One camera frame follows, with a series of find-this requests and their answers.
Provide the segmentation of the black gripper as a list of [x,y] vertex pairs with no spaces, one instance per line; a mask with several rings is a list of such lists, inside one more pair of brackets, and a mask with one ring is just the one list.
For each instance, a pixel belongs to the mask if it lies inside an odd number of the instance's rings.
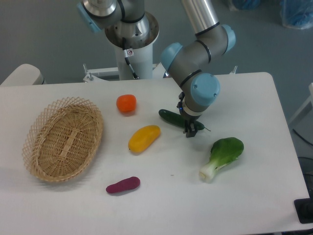
[[202,112],[195,112],[189,109],[185,102],[183,102],[185,97],[184,92],[179,94],[179,102],[177,104],[177,108],[179,110],[180,115],[185,119],[184,121],[184,132],[187,138],[193,138],[198,130],[194,125],[194,120],[197,120],[201,115]]

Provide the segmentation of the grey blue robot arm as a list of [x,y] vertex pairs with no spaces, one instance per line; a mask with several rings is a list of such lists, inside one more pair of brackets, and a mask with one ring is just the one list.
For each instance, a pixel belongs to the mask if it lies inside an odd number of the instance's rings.
[[[196,120],[220,93],[217,78],[201,70],[236,43],[234,31],[220,24],[209,0],[184,0],[182,5],[196,40],[169,45],[161,54],[165,71],[181,88],[177,108],[187,137],[196,135]],[[78,11],[93,32],[104,31],[113,45],[120,80],[153,76],[153,43],[159,35],[155,17],[142,0],[83,0]]]

